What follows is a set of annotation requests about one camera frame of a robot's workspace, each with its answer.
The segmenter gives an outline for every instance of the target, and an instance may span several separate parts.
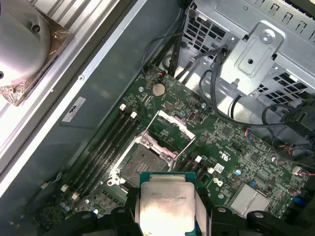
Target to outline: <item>screw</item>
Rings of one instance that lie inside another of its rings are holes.
[[[165,159],[166,162],[170,162],[171,160],[172,159],[169,156]]]
[[[260,35],[260,39],[264,42],[264,43],[272,43],[272,36],[270,33],[264,32]]]
[[[254,216],[256,216],[257,218],[264,218],[264,215],[261,214],[260,212],[255,212]]]
[[[54,32],[54,33],[53,33],[53,37],[54,37],[54,38],[59,38],[59,34],[58,34],[57,32]]]
[[[226,212],[226,209],[223,208],[223,207],[219,207],[219,208],[218,208],[218,211],[219,211],[219,212]]]

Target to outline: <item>capacitor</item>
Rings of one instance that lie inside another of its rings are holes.
[[[295,190],[295,189],[293,189],[293,188],[289,188],[289,189],[287,189],[286,191],[287,191],[289,194],[292,194],[292,195],[298,195],[298,194],[301,193],[300,190]]]
[[[236,174],[237,176],[240,176],[242,174],[241,170],[234,170],[234,174]]]
[[[61,208],[64,208],[64,207],[65,207],[65,203],[60,203],[59,206],[60,206]]]
[[[68,211],[70,211],[70,207],[65,206],[65,207],[64,207],[64,210],[65,210],[66,212],[68,212]]]

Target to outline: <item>label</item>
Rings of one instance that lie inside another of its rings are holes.
[[[79,97],[77,101],[72,105],[67,115],[65,115],[65,117],[63,118],[63,122],[70,122],[74,118],[78,110],[81,108],[85,100],[85,98]]]
[[[224,170],[224,166],[221,165],[220,163],[217,163],[216,166],[214,167],[215,171],[218,172],[219,174],[222,173],[222,171]]]

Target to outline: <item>ventilation holes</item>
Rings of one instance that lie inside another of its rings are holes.
[[[287,12],[286,15],[284,16],[282,22],[287,25],[287,24],[289,24],[292,17],[293,17],[293,15],[291,13]]]
[[[190,45],[202,53],[217,48],[224,36],[224,30],[200,17],[197,17],[196,20],[194,18],[188,19],[184,35],[190,41]]]
[[[305,89],[308,87],[299,81],[295,81],[290,78],[290,75],[283,73],[273,78],[274,81],[282,85],[282,88],[272,91],[265,96],[277,104],[287,104],[288,102],[295,100],[306,100],[312,97],[311,94],[307,93]],[[264,86],[260,85],[258,92],[262,92]]]
[[[295,31],[298,31],[299,33],[302,33],[306,26],[307,26],[307,24],[304,23],[303,21],[301,21],[299,23],[299,25],[296,27]]]
[[[258,5],[259,7],[261,7],[264,2],[265,2],[265,0],[256,0],[255,4]]]

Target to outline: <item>chip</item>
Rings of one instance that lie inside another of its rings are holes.
[[[231,134],[231,129],[229,127],[224,127],[224,129],[222,130],[222,134],[224,134],[225,136],[229,136]]]
[[[257,153],[253,153],[251,156],[251,160],[253,162],[256,162],[256,161],[258,161],[258,159],[259,159],[259,155]]]
[[[121,171],[122,177],[135,187],[139,187],[142,172],[163,171],[167,163],[142,145],[139,145]]]
[[[222,171],[224,170],[224,166],[217,163],[216,166],[214,167],[215,171],[217,171],[219,174],[222,173]]]

